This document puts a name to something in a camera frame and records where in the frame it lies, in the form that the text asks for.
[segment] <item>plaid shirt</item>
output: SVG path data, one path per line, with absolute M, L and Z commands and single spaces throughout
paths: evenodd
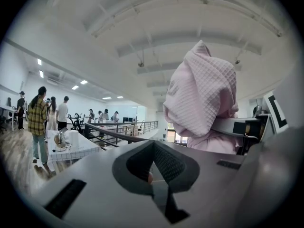
M 47 119 L 47 104 L 38 98 L 34 108 L 29 104 L 28 131 L 36 135 L 44 135 L 44 121 Z

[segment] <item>white machine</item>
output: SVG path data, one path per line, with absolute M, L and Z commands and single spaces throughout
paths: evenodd
M 291 75 L 303 73 L 295 70 Z M 281 85 L 266 96 L 268 114 L 258 110 L 255 118 L 217 119 L 212 126 L 244 137 L 241 155 L 137 142 L 79 160 L 25 202 L 50 227 L 254 226 L 284 201 L 304 160 L 303 111 L 295 112 L 286 90 L 302 90 L 303 82 L 290 76 Z M 150 185 L 154 164 L 161 177 Z

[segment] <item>pink towel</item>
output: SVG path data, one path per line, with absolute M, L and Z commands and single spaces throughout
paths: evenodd
M 165 118 L 188 147 L 236 153 L 240 139 L 211 129 L 216 117 L 229 118 L 238 111 L 237 79 L 231 63 L 212 57 L 200 41 L 174 72 L 163 104 Z

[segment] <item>air conditioner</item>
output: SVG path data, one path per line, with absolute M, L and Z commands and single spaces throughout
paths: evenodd
M 58 86 L 58 82 L 55 81 L 54 79 L 47 78 L 47 82 L 51 85 Z

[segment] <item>bag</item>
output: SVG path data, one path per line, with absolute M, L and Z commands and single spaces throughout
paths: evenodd
M 24 111 L 26 111 L 27 108 L 28 108 L 28 103 L 27 103 L 27 101 L 25 100 L 25 98 L 23 98 L 23 99 L 24 99 L 24 102 L 23 102 L 22 108 L 23 108 Z

